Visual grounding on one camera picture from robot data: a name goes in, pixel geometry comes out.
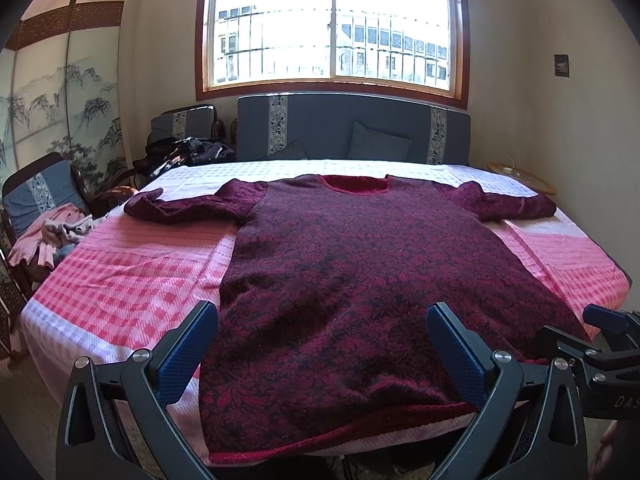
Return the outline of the painted landscape folding screen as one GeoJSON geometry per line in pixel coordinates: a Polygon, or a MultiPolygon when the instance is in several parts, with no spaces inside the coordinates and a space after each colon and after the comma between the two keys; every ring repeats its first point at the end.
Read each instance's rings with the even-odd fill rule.
{"type": "Polygon", "coordinates": [[[120,1],[79,2],[18,22],[1,50],[1,177],[49,153],[91,192],[127,167],[118,95],[120,1]]]}

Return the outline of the large wood-framed window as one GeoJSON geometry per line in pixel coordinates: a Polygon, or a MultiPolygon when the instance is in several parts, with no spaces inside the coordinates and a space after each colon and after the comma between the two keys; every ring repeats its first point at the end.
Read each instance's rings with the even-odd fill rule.
{"type": "Polygon", "coordinates": [[[469,102],[468,0],[198,0],[199,100],[345,91],[469,102]]]}

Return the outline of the pink clothes pile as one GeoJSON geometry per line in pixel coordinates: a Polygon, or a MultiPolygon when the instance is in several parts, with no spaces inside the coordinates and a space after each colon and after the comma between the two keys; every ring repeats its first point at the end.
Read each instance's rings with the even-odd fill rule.
{"type": "Polygon", "coordinates": [[[53,270],[56,254],[80,244],[102,221],[71,203],[47,210],[17,239],[9,253],[9,265],[34,264],[53,270]]]}

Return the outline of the dark wall switch plate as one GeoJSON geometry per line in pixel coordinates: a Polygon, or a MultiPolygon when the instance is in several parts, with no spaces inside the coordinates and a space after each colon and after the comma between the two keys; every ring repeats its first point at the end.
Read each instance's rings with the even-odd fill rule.
{"type": "Polygon", "coordinates": [[[555,77],[570,78],[570,57],[567,54],[556,54],[553,65],[555,77]]]}

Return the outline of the grey square cushion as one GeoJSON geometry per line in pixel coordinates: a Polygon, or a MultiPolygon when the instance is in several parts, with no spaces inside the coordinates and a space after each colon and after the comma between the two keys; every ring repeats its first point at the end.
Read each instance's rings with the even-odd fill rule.
{"type": "Polygon", "coordinates": [[[412,141],[401,136],[373,130],[355,122],[352,126],[352,140],[347,152],[348,159],[387,160],[406,162],[412,141]]]}

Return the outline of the round wooden glass side table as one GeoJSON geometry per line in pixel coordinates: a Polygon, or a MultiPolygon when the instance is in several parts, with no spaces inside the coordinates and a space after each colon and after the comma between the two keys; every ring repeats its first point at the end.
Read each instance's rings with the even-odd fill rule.
{"type": "Polygon", "coordinates": [[[556,188],[549,182],[541,177],[537,177],[536,174],[516,168],[513,165],[505,165],[501,162],[488,162],[487,169],[494,174],[501,174],[502,176],[518,181],[537,193],[550,196],[556,194],[556,188]]]}

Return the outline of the dark red floral sweater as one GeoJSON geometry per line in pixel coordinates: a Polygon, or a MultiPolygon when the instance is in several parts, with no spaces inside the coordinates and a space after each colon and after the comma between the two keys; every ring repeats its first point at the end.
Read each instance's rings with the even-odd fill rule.
{"type": "Polygon", "coordinates": [[[204,440],[218,466],[468,414],[427,336],[436,302],[523,361],[544,355],[541,327],[585,336],[570,307],[489,229],[552,216],[546,196],[307,174],[231,180],[185,200],[142,192],[125,210],[166,226],[224,220],[238,229],[218,335],[200,368],[204,440]]]}

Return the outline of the grey sofa with patterned stripes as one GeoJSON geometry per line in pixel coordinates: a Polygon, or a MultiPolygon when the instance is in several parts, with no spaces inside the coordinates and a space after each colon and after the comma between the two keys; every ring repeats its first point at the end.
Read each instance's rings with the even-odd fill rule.
{"type": "Polygon", "coordinates": [[[249,162],[294,144],[310,159],[346,159],[355,156],[350,149],[357,127],[408,140],[406,162],[466,166],[470,161],[468,114],[420,101],[345,92],[242,96],[235,153],[249,162]]]}

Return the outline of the dark clothes pile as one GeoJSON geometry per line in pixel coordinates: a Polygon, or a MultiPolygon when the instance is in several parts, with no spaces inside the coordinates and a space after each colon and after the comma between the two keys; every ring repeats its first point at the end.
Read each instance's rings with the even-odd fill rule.
{"type": "Polygon", "coordinates": [[[150,183],[171,169],[236,162],[235,151],[217,139],[160,139],[145,147],[145,156],[132,163],[137,174],[150,183]]]}

